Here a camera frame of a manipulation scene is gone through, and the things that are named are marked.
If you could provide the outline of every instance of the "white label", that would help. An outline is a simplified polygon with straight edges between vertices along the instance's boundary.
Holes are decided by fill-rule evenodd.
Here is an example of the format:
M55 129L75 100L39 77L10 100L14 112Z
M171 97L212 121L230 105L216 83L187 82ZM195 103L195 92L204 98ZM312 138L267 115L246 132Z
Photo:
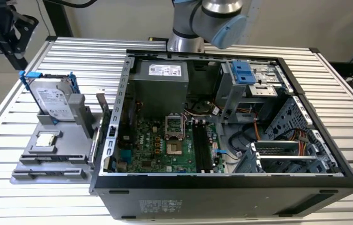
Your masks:
M150 75L154 75L154 76L182 76L182 66L152 64Z
M220 108L219 107L215 107L212 113L214 113L214 115L218 115L220 113Z
M140 200L143 213L180 212L183 200Z
M38 88L36 91L50 115L58 120L72 120L74 115L64 92L50 88Z

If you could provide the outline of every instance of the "blue latch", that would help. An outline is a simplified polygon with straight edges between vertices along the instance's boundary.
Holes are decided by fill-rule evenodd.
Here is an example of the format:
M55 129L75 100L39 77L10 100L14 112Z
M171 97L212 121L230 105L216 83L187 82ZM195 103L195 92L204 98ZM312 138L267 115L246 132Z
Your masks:
M232 72L239 84L255 84L258 82L256 76L252 72L252 67L248 62L234 61Z
M39 72L28 72L27 74L27 78L31 78L31 79L38 79L43 76L43 73L39 73Z

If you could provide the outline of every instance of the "aluminum workbench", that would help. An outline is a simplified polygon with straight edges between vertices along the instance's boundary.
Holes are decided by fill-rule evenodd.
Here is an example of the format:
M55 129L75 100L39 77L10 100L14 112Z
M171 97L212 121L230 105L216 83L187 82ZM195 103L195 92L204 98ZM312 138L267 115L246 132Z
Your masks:
M27 72L51 74L75 72L87 105L100 111L95 97L106 89L114 105L127 49L166 50L166 42L112 41L64 38L47 41ZM309 48L235 45L219 50L207 45L207 53L283 57L307 92L329 133L353 167L353 90L320 53ZM34 133L38 105L18 82L0 105L0 223L88 224L111 223L112 217L99 197L91 196L88 184L12 185L11 172ZM353 195L304 218L252 221L239 219L158 220L148 224L353 224Z

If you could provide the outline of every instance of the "small component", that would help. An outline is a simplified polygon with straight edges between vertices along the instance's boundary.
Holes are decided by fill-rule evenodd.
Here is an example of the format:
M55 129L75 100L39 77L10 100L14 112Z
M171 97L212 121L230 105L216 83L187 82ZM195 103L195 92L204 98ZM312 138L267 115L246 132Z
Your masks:
M40 134L36 140L36 147L48 147L56 138L55 134Z
M122 150L122 161L132 164L132 150Z
M182 142L180 141L168 141L167 142L167 154L168 155L182 155Z
M215 165L219 165L220 164L220 157L214 158L214 164Z
M152 162L151 161L143 161L142 166L146 168L151 168L152 167Z
M128 171L128 163L127 162L119 162L118 168L119 168L119 172L127 172Z

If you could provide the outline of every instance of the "blue tab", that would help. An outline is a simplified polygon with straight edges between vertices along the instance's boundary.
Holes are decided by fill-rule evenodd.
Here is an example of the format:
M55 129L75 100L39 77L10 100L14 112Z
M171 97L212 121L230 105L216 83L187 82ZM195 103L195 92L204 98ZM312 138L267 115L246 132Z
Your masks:
M76 75L74 74L74 72L71 72L68 76L70 76L70 79L72 81L74 93L80 94L82 91L79 90L79 84L78 84L78 80L76 80Z
M43 73L38 72L28 72L27 78L40 78L43 76Z
M234 61L232 72L239 84L255 84L258 82L256 76L252 72L252 67L248 62Z
M20 71L20 73L19 73L20 81L26 85L27 90L31 90L30 84L28 84L27 78L26 78L26 73L27 73L26 71Z
M219 153L228 153L227 150L220 150L220 149L218 149L218 150L215 150L215 151L219 152Z

